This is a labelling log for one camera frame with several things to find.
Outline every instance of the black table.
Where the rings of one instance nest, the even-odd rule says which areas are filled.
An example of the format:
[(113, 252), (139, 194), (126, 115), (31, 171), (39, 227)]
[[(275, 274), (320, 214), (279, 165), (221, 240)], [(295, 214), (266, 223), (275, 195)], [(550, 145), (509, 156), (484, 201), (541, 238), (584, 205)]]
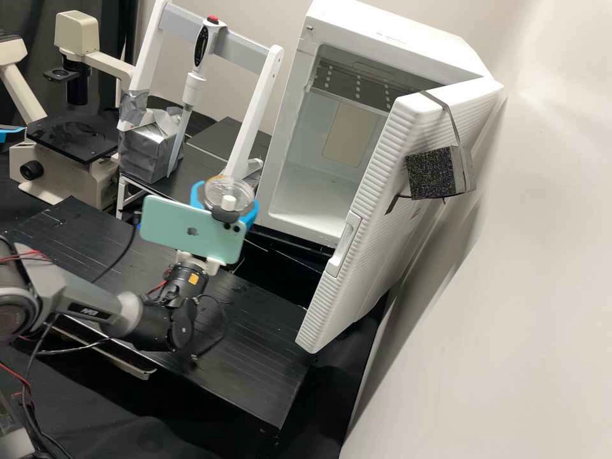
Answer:
[[(14, 242), (40, 250), (62, 268), (89, 281), (112, 264), (129, 243), (130, 225), (68, 198), (5, 233)], [(146, 242), (136, 234), (130, 250), (97, 285), (115, 294), (146, 292), (159, 283), (175, 251)], [(210, 278), (206, 294), (219, 300), (229, 319), (226, 336), (192, 366), (170, 353), (138, 353), (120, 345), (101, 351), (146, 377), (160, 365), (238, 406), (282, 427), (306, 375), (310, 356), (295, 343), (305, 310), (227, 271)], [(58, 323), (71, 336), (95, 340), (94, 328), (75, 329), (78, 321)], [(205, 324), (196, 331), (205, 334)]]

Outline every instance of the red wire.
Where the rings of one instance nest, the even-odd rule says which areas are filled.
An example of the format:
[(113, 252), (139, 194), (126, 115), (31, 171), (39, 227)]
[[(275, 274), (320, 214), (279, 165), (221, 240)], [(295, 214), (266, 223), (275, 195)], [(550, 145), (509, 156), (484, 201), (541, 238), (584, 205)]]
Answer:
[(30, 256), (30, 255), (38, 255), (38, 256), (41, 256), (43, 258), (49, 259), (49, 257), (47, 255), (43, 254), (41, 251), (28, 251), (28, 252), (24, 252), (22, 254), (11, 255), (11, 256), (8, 256), (8, 257), (0, 258), (0, 263), (6, 263), (7, 261), (16, 261), (16, 260), (20, 259), (21, 257)]
[(150, 295), (151, 293), (161, 289), (164, 285), (166, 285), (167, 280), (162, 280), (159, 284), (157, 284), (155, 287), (153, 287), (151, 290), (149, 290), (147, 292), (147, 295)]
[(21, 376), (19, 373), (11, 370), (9, 367), (7, 367), (4, 363), (0, 362), (0, 368), (6, 370), (7, 372), (9, 372), (13, 377), (16, 377), (19, 381), (21, 381), (22, 383), (24, 383), (24, 385), (27, 387), (27, 391), (30, 392), (32, 390), (32, 388), (30, 387), (30, 382), (24, 378), (23, 376)]

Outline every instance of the teal phone case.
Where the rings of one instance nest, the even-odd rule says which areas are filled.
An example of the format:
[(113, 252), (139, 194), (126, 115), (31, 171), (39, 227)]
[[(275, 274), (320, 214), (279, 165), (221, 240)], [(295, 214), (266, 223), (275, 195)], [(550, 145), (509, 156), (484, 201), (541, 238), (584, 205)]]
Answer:
[(226, 224), (210, 211), (187, 204), (147, 196), (142, 207), (140, 236), (194, 255), (215, 258), (227, 265), (236, 263), (247, 232), (241, 220)]

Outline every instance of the blue object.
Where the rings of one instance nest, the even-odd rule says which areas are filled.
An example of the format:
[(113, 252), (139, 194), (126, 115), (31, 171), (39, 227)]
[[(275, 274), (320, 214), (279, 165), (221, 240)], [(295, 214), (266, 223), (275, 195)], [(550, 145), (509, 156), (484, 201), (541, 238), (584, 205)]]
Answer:
[(20, 132), (24, 132), (26, 129), (23, 126), (4, 126), (0, 125), (0, 143), (4, 142), (18, 142), (22, 140), (23, 136), (18, 136)]
[[(202, 204), (200, 200), (198, 199), (198, 188), (200, 188), (201, 186), (204, 186), (205, 184), (206, 184), (206, 180), (201, 180), (191, 187), (191, 195), (189, 197), (189, 204), (192, 207), (199, 208), (199, 209), (206, 209), (204, 204)], [(253, 226), (253, 223), (255, 223), (255, 218), (257, 217), (258, 212), (259, 212), (259, 203), (257, 202), (257, 200), (254, 200), (253, 207), (249, 211), (249, 213), (246, 215), (240, 216), (240, 218), (238, 219), (246, 225), (247, 231), (249, 231), (251, 229), (251, 226)]]

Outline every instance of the gray strap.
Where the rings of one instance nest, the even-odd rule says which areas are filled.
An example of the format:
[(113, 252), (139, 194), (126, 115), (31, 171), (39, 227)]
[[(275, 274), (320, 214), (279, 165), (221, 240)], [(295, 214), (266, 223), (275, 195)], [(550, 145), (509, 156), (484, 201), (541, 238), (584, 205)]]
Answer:
[(429, 100), (432, 100), (434, 102), (436, 102), (439, 106), (442, 107), (442, 109), (444, 109), (444, 111), (446, 113), (448, 113), (448, 116), (451, 119), (451, 124), (453, 125), (453, 131), (455, 132), (455, 138), (457, 140), (457, 145), (461, 146), (461, 139), (459, 139), (459, 131), (457, 130), (457, 125), (455, 124), (455, 120), (453, 118), (453, 113), (451, 112), (451, 108), (448, 106), (448, 104), (446, 102), (442, 102), (440, 99), (438, 99), (435, 96), (432, 96), (429, 92), (427, 91), (419, 91), (419, 94), (424, 95), (426, 98), (428, 98)]

